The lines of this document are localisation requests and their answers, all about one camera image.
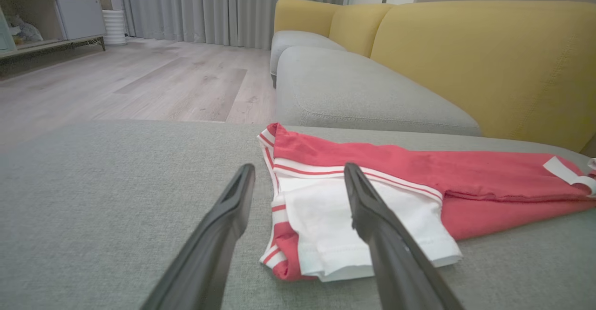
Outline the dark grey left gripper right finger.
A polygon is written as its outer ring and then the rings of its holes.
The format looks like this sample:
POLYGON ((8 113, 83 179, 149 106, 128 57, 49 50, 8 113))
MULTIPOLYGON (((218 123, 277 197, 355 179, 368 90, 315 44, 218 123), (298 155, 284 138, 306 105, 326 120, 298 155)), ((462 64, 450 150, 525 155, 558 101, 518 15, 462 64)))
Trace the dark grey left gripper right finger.
POLYGON ((352 227, 369 246, 384 310, 461 310, 462 304, 355 163, 344 168, 352 227))

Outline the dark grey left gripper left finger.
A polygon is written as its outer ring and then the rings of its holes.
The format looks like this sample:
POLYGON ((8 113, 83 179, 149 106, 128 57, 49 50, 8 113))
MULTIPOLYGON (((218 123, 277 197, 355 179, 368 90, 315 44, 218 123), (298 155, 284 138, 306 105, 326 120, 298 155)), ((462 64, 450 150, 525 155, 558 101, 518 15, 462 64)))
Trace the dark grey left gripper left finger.
POLYGON ((255 166, 243 164, 141 306, 219 310, 237 241, 247 228, 255 166))

